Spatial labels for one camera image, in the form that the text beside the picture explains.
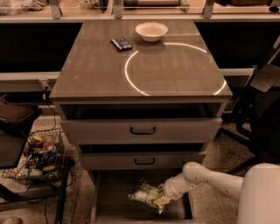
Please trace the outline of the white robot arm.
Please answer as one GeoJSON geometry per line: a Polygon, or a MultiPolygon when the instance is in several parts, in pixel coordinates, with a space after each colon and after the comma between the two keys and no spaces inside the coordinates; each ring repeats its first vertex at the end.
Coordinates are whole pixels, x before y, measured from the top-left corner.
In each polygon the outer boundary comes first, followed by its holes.
{"type": "Polygon", "coordinates": [[[237,224],[280,224],[280,166],[276,164],[254,165],[238,177],[188,162],[179,175],[161,185],[163,194],[154,202],[168,204],[203,184],[239,200],[237,224]]]}

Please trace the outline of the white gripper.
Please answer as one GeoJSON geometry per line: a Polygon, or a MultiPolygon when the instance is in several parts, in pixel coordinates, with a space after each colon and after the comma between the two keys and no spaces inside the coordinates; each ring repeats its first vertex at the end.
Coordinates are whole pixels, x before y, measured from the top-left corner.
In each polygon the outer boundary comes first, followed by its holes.
{"type": "Polygon", "coordinates": [[[168,178],[164,183],[158,185],[158,189],[164,189],[164,195],[155,199],[153,203],[163,206],[170,203],[170,200],[178,200],[183,196],[181,187],[184,185],[182,177],[168,178]]]}

